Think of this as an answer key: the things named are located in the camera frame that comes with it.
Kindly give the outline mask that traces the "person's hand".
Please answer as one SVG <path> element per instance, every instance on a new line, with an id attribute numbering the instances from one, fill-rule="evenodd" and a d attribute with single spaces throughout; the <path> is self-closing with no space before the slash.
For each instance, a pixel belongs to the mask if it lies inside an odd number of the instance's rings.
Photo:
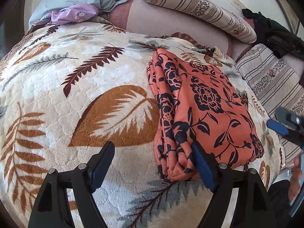
<path id="1" fill-rule="evenodd" d="M 292 176 L 290 179 L 290 187 L 288 191 L 289 201 L 294 201 L 301 190 L 300 179 L 302 177 L 302 170 L 300 169 L 300 159 L 297 157 L 294 160 L 294 167 L 292 168 Z"/>

